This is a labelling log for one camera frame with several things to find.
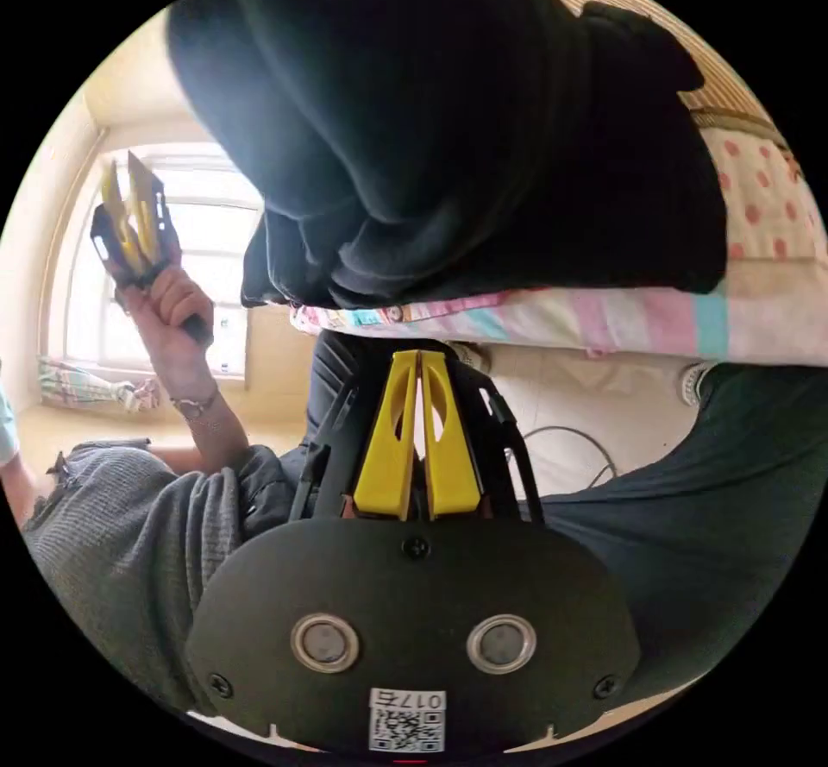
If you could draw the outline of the person's left hand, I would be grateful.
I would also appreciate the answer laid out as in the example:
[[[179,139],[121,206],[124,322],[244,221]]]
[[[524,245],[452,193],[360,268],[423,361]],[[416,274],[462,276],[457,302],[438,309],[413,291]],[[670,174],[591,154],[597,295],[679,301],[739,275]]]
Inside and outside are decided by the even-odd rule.
[[[207,362],[211,340],[196,341],[184,329],[191,317],[213,330],[214,306],[180,266],[164,269],[147,291],[130,286],[120,291],[147,351],[154,374],[172,400],[204,403],[216,392]]]

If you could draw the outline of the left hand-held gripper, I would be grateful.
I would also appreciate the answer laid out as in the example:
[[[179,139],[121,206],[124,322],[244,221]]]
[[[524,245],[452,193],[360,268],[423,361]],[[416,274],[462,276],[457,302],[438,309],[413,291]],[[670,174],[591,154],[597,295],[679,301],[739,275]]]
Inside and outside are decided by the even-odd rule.
[[[127,154],[129,205],[123,199],[116,163],[103,172],[102,203],[93,213],[90,239],[115,287],[114,300],[125,315],[123,292],[149,291],[168,268],[180,268],[182,251],[163,185],[131,151]]]

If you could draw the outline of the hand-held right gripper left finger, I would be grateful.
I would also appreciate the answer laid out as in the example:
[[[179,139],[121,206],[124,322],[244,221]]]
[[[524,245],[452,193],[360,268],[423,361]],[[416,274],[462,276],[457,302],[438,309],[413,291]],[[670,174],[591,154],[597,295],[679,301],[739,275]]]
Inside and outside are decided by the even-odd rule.
[[[419,352],[393,355],[353,502],[362,517],[406,517],[411,497]]]

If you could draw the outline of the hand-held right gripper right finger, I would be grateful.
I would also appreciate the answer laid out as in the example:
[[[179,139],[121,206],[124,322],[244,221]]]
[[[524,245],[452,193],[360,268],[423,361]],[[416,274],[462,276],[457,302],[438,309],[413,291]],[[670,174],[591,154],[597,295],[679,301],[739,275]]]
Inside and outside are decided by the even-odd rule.
[[[444,354],[421,353],[424,467],[432,519],[473,515],[480,488]]]

